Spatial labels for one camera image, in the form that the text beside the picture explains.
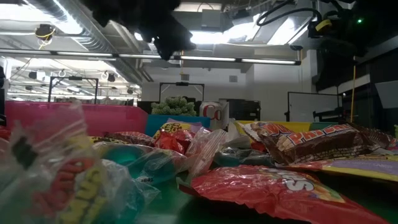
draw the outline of green plant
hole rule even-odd
[[[164,102],[152,103],[152,114],[196,116],[192,102],[188,103],[182,96],[167,97]]]

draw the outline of candy wrapper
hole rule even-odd
[[[79,104],[33,126],[16,126],[10,146],[0,165],[1,223],[131,222],[143,206],[128,196],[149,193],[141,185],[134,189],[126,173],[104,167]]]
[[[391,141],[394,139],[391,135],[383,133],[377,129],[365,128],[354,123],[348,123],[348,125],[367,136],[375,144],[375,148],[381,147],[383,149],[387,149]]]
[[[251,139],[251,148],[266,152],[266,147],[262,143],[260,135],[263,136],[279,136],[280,134],[291,134],[293,131],[289,130],[283,125],[256,121],[249,124],[241,124],[234,122],[240,133],[247,134]]]
[[[214,161],[221,167],[236,167],[239,165],[274,166],[272,158],[268,153],[253,149],[236,149],[231,147],[217,152]]]
[[[165,123],[160,127],[160,129],[155,133],[154,139],[157,139],[160,136],[160,133],[162,131],[165,131],[167,133],[174,133],[177,130],[188,130],[193,133],[196,133],[199,129],[201,128],[201,123],[184,123],[184,122],[171,122],[171,123]]]
[[[126,141],[120,141],[117,139],[113,139],[113,138],[104,138],[104,137],[98,137],[98,136],[90,136],[88,137],[88,139],[90,140],[90,142],[92,144],[98,143],[98,142],[111,142],[111,143],[116,143],[116,144],[128,144],[128,142]]]
[[[397,139],[391,140],[390,145],[388,146],[387,150],[398,155],[398,140]]]
[[[149,146],[116,144],[110,142],[96,143],[93,149],[98,153],[100,158],[111,160],[124,166],[154,150],[153,147]]]
[[[183,152],[185,153],[191,145],[195,133],[188,130],[178,130],[172,134],[172,136],[177,140],[178,143],[183,147]]]
[[[209,141],[208,135],[211,131],[207,128],[201,128],[192,139],[191,145],[189,145],[185,155],[187,157],[192,157],[194,155],[200,154],[203,146]]]
[[[279,164],[358,156],[369,154],[374,149],[374,144],[369,138],[347,124],[306,133],[261,135],[261,138]]]
[[[126,131],[120,133],[107,133],[105,137],[117,139],[123,142],[127,142],[128,144],[139,144],[143,146],[154,147],[154,139],[149,137],[146,134],[139,133],[137,131]]]
[[[298,172],[262,166],[221,167],[192,180],[210,200],[245,204],[258,213],[310,223],[388,223],[364,207]]]
[[[147,184],[169,180],[190,165],[184,155],[172,150],[107,142],[93,147],[101,158],[126,166],[132,178]]]
[[[131,177],[147,184],[158,184],[188,169],[187,158],[172,150],[154,149],[127,164]]]
[[[145,206],[151,203],[160,193],[154,187],[141,183],[130,177],[126,167],[103,159],[108,180],[113,183],[109,194],[110,203],[106,204],[97,223],[132,223]]]
[[[155,147],[160,149],[170,149],[178,153],[185,154],[184,147],[177,141],[177,139],[170,133],[165,131],[160,132],[160,136],[155,141]]]
[[[363,155],[290,165],[293,170],[315,170],[398,182],[398,156]]]
[[[189,168],[189,174],[187,182],[189,183],[194,177],[204,174],[210,168],[215,153],[221,149],[222,145],[227,141],[227,132],[218,129],[210,134],[206,134],[201,137],[204,141],[197,141],[195,144],[199,144],[201,151],[199,154],[193,156],[193,165]]]

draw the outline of ceiling duct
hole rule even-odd
[[[56,25],[78,24],[82,28],[82,37],[74,39],[90,52],[116,53],[116,49],[109,40],[95,26],[93,21],[83,11],[83,5],[76,0],[23,0],[28,5],[35,7],[43,13],[52,16]],[[123,59],[106,62],[119,70],[128,82],[142,83],[142,77],[136,69]]]

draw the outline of pink plastic bin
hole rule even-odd
[[[68,103],[6,101],[7,128],[12,130],[16,120],[27,126],[36,120],[45,119],[60,106],[68,106]],[[138,107],[113,105],[82,105],[82,107],[89,136],[103,136],[105,132],[118,131],[145,133],[148,114]]]

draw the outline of fluorescent light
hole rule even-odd
[[[37,54],[37,55],[50,55],[51,52],[46,50],[18,50],[18,49],[0,49],[0,53],[10,54]]]
[[[80,89],[76,88],[76,87],[68,87],[67,90],[74,91],[74,92],[80,92]]]
[[[268,41],[268,45],[284,45],[286,44],[295,34],[295,24],[291,17],[288,17],[286,21],[279,27],[279,29],[272,36],[271,40]]]
[[[15,100],[15,101],[24,101],[24,99],[22,99],[21,97],[17,97],[17,98],[11,98],[12,100]]]
[[[58,52],[59,55],[86,56],[86,57],[112,57],[112,54],[89,53],[89,52]]]
[[[265,63],[265,64],[275,64],[275,65],[295,65],[294,61],[284,61],[284,60],[267,60],[267,59],[242,59],[244,63]]]
[[[182,60],[207,60],[215,62],[235,62],[235,58],[181,56]]]
[[[204,9],[221,10],[221,4],[210,3],[210,6],[199,2],[183,2],[174,11],[178,12],[202,12]]]
[[[89,57],[87,60],[97,60],[97,61],[111,61],[114,62],[116,61],[116,58],[96,58],[96,57]]]
[[[140,41],[144,40],[142,38],[141,34],[139,34],[139,33],[134,33],[134,36],[136,37],[137,40],[140,40]]]
[[[229,38],[221,32],[191,31],[191,42],[194,44],[225,44]]]
[[[120,57],[127,58],[144,58],[144,59],[162,59],[159,55],[131,55],[131,54],[120,54]]]

